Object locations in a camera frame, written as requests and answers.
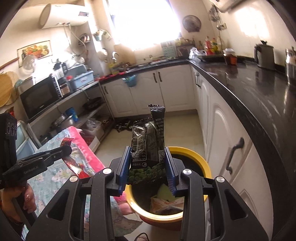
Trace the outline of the dark green pea snack bag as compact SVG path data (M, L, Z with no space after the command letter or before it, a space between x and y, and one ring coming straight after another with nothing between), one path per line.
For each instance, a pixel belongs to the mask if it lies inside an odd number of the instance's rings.
M165 107L149 106L150 116L132 125L129 185L152 182L165 176Z

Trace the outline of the red snack wrapper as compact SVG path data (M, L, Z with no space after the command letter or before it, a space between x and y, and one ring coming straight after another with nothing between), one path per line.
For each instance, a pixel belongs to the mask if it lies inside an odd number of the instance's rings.
M72 140L72 138L63 138L60 144L60 147L63 150L62 160L79 179L89 178L90 175L83 170L83 165L76 162L74 157L72 157Z

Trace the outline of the yellow rimmed trash bin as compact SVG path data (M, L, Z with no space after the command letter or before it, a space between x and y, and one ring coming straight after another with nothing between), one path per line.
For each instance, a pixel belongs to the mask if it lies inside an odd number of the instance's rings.
M208 163L198 153L184 147L169 147L171 156L202 177L211 178ZM166 230L180 230L184 197L175 197L168 187L166 177L150 183L127 185L127 202L140 219L149 225Z

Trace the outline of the white lower kitchen cabinets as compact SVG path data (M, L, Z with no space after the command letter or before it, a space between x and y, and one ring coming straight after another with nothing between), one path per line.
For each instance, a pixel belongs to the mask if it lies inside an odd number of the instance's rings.
M148 113L163 104L168 113L198 113L205 159L212 176L223 176L240 194L270 237L273 202L260 156L234 111L217 90L190 65L146 71L129 87L122 79L102 85L114 117Z

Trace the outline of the Hello Kitty patterned tablecloth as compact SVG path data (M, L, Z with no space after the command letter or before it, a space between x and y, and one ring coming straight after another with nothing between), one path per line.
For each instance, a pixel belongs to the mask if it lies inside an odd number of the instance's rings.
M86 144L80 132L81 129L73 126L68 127L40 147L35 154L58 148L63 138L72 138L72 157L74 157L76 162L83 165L83 170L87 174L94 176L97 172L104 169L105 166L92 152L88 144ZM45 172L28 181L35 194L35 202L37 205L35 211L36 215L41 214L53 196L72 176L75 176L75 174L67 167L62 159L59 159L55 161L53 165L49 166ZM131 212L125 194L122 194L120 197L111 197L110 204L113 230L116 237L128 235L142 224L139 220L125 217L125 212Z

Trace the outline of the plastic drawer cabinet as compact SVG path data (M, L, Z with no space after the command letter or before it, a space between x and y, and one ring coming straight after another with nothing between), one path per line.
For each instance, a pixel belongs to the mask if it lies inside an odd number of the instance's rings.
M17 160L23 159L34 154L38 150L26 130L26 125L22 120L17 122L16 134L16 157Z

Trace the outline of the round wooden cutting board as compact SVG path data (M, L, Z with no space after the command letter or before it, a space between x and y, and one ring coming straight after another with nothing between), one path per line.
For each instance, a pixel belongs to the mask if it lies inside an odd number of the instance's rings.
M10 105L18 98L18 91L15 87L19 77L15 72L9 71L1 73L0 88L1 88L1 99L0 107Z

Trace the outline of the black microwave oven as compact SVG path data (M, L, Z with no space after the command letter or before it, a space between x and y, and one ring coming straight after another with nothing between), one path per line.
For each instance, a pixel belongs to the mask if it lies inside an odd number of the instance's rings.
M23 92L20 98L30 120L59 101L62 98L62 93L58 81L50 75Z

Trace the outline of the teal hanging basket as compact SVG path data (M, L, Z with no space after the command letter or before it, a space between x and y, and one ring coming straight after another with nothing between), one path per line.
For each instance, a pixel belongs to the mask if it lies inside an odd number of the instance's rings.
M128 87L135 87L137 85L137 75L128 76L122 78L122 80Z

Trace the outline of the blue dish rack box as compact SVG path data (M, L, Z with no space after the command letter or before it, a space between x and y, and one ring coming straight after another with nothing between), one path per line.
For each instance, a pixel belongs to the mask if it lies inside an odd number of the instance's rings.
M69 86L71 90L79 89L85 85L88 85L90 82L94 81L93 71L88 71L86 73L82 73L71 80L69 80Z

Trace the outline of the framed food picture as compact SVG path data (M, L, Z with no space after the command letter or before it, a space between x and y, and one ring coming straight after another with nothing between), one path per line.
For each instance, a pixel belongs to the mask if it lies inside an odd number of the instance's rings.
M50 40L38 42L35 44L27 45L25 47L22 47L20 49L17 49L18 54L18 66L22 67L23 60L28 55L33 55L37 59L42 59L45 57L52 56L52 48Z

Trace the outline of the glass jar with brown contents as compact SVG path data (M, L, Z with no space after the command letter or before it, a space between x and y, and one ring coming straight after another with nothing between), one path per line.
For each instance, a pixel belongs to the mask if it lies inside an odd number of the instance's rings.
M237 65L237 56L235 51L232 48L225 48L223 50L224 59L227 65L236 66Z

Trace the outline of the metal kettle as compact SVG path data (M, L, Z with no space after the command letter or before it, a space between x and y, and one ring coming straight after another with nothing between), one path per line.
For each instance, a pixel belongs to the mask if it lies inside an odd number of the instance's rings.
M260 42L254 46L254 61L260 68L275 70L274 47L264 40Z

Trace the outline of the white water heater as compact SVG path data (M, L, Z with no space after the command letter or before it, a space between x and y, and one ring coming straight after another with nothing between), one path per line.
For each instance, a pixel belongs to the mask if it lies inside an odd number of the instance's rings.
M89 11L85 6L76 4L47 4L39 17L40 29L79 26L88 21Z

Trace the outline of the round wall plate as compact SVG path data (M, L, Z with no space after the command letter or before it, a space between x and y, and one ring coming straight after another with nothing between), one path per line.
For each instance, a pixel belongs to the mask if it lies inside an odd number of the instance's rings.
M182 20L183 27L189 33L200 32L201 30L201 20L194 15L187 15Z

